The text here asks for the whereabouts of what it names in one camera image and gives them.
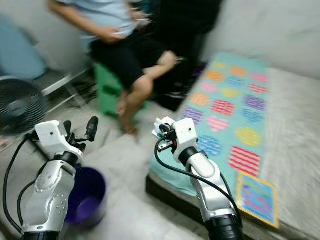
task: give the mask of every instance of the colorful mat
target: colorful mat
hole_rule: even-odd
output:
[[[237,171],[259,177],[263,165],[268,76],[266,64],[231,53],[217,54],[193,88],[177,119],[194,120],[198,146],[218,164],[235,195]],[[175,167],[170,152],[161,159]],[[151,169],[184,193],[195,195],[190,181],[179,173]]]

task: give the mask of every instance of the person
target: person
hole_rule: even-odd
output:
[[[146,14],[125,0],[48,0],[48,7],[81,29],[88,53],[117,75],[123,85],[120,124],[126,133],[138,134],[132,118],[152,94],[154,80],[174,68],[175,54],[139,31]]]

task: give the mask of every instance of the orange shape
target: orange shape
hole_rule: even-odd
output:
[[[206,76],[208,79],[211,79],[211,80],[216,81],[216,82],[221,82],[221,81],[224,79],[224,75],[223,75],[223,73],[220,72],[220,71],[208,70],[208,71],[205,73],[205,76]]]
[[[243,67],[239,66],[234,66],[230,69],[231,74],[239,76],[239,77],[244,77],[246,75],[246,69]]]
[[[209,102],[209,97],[205,95],[204,93],[196,92],[195,94],[192,95],[191,97],[191,102],[194,105],[198,106],[205,106]]]

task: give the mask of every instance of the light blue shirt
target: light blue shirt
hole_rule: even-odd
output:
[[[135,30],[135,23],[128,14],[125,0],[56,0],[75,6],[86,18],[98,26],[112,26],[121,29],[124,36],[129,36]],[[81,34],[86,50],[97,37],[88,32]]]

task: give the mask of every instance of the electric fan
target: electric fan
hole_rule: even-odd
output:
[[[31,83],[13,76],[0,77],[0,135],[27,133],[48,111],[48,100]]]

